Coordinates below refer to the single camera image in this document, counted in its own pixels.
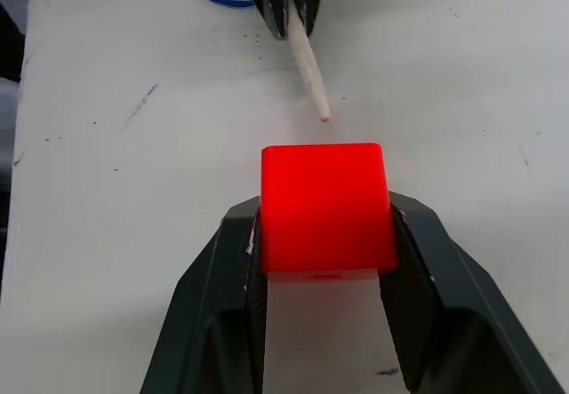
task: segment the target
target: white table surface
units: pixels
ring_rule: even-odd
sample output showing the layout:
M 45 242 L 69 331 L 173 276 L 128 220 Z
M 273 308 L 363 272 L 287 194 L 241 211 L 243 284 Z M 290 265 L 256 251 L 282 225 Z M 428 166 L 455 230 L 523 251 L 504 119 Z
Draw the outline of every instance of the white table surface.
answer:
M 569 389 L 569 0 L 323 0 L 287 43 L 205 0 L 30 0 L 0 381 L 140 389 L 172 290 L 275 143 L 378 141 Z M 142 103 L 150 89 L 153 92 Z M 405 392 L 377 284 L 272 285 L 267 393 Z

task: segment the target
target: red block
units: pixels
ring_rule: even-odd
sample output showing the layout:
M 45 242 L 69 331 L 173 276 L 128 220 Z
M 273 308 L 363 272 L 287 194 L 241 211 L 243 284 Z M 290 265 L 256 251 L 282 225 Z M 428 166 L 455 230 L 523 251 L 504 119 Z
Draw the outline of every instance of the red block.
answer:
M 268 147 L 261 163 L 265 274 L 328 278 L 397 267 L 379 144 Z

